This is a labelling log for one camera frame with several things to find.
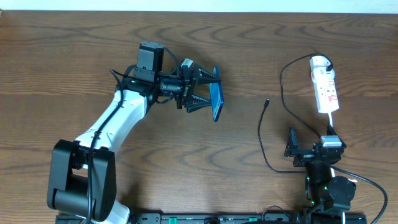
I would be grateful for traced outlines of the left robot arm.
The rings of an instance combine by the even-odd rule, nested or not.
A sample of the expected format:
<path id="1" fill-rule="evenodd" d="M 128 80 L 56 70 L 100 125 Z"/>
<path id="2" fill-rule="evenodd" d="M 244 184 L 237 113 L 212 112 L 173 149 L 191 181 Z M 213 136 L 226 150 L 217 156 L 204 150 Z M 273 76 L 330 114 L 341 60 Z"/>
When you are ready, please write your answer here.
<path id="1" fill-rule="evenodd" d="M 53 148 L 47 205 L 58 210 L 57 223 L 128 223 L 130 209 L 117 201 L 116 154 L 131 129 L 154 104 L 175 100 L 192 113 L 211 107 L 217 121 L 224 105 L 221 75 L 187 58 L 163 72 L 168 48 L 140 43 L 137 62 L 124 73 L 113 72 L 116 89 L 96 122 L 73 141 Z"/>

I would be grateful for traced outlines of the blue Samsung Galaxy smartphone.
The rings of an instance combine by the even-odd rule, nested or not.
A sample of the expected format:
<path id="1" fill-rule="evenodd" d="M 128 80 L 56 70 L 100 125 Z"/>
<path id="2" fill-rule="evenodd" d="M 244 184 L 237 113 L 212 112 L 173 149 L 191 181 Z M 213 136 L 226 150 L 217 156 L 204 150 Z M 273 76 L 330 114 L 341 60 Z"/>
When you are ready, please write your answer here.
<path id="1" fill-rule="evenodd" d="M 224 106 L 224 95 L 221 86 L 221 81 L 209 84 L 211 107 L 213 113 L 213 121 L 217 122 L 221 115 L 221 110 Z"/>

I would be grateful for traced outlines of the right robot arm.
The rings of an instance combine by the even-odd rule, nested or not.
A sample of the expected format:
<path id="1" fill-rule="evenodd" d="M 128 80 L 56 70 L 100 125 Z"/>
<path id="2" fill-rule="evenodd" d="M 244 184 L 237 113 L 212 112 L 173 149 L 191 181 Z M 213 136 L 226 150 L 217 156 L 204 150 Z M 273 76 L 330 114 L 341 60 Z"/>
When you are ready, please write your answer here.
<path id="1" fill-rule="evenodd" d="M 331 165 L 336 164 L 346 148 L 331 126 L 311 149 L 300 149 L 293 127 L 284 156 L 293 157 L 293 166 L 304 167 L 306 198 L 311 205 L 298 212 L 298 223 L 344 223 L 345 212 L 350 210 L 356 184 L 343 176 L 333 175 Z"/>

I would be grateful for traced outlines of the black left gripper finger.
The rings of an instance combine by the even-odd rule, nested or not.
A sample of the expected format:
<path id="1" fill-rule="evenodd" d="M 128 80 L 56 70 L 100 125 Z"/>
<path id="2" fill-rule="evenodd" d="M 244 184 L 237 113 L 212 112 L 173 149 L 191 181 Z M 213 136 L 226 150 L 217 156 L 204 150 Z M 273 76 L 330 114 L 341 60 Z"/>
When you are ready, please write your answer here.
<path id="1" fill-rule="evenodd" d="M 217 77 L 214 73 L 209 72 L 197 63 L 193 65 L 193 77 L 197 85 L 221 82 L 220 77 Z"/>
<path id="2" fill-rule="evenodd" d="M 187 113 L 211 106 L 211 100 L 200 95 L 193 94 L 185 104 Z"/>

